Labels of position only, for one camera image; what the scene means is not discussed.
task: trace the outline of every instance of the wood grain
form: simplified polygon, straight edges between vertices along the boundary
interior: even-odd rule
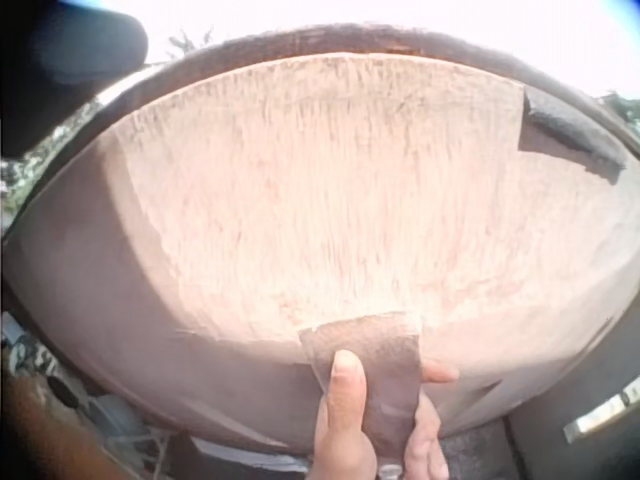
[[[311,448],[298,330],[417,312],[423,359],[462,369],[433,391],[457,431],[554,383],[638,291],[640,164],[622,150],[612,184],[520,151],[523,103],[409,56],[234,70],[90,143],[24,211],[4,275],[107,388],[269,451]]]

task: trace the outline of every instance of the sky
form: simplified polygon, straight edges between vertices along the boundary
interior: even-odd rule
[[[130,14],[167,60],[183,30],[214,43],[309,25],[368,22],[445,32],[506,51],[592,96],[640,98],[640,10],[628,0],[67,0]]]

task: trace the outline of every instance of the tree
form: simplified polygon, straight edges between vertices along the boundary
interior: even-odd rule
[[[598,100],[607,110],[640,134],[640,99],[628,99],[617,92],[610,92]]]
[[[213,43],[213,27],[207,30],[207,32],[202,36],[202,40],[197,44],[189,37],[187,37],[187,34],[184,32],[184,30],[180,30],[179,37],[169,37],[169,43],[173,45],[177,50],[179,50],[179,53],[176,54],[174,52],[167,52],[167,55],[172,60],[182,58],[190,52],[194,52]]]

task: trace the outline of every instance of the fingernail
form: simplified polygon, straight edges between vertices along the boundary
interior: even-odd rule
[[[380,480],[397,480],[402,478],[402,466],[388,463],[378,467],[378,477]]]
[[[348,350],[340,350],[333,357],[331,375],[349,375],[358,368],[358,357]]]

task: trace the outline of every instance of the folded sandpaper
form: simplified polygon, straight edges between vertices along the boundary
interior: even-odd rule
[[[524,114],[536,127],[563,145],[624,170],[627,154],[622,144],[601,125],[562,100],[536,88],[525,87]]]
[[[363,431],[376,454],[402,459],[414,426],[422,378],[419,317],[387,313],[327,323],[299,332],[312,368],[326,393],[338,350],[356,354],[367,378]]]

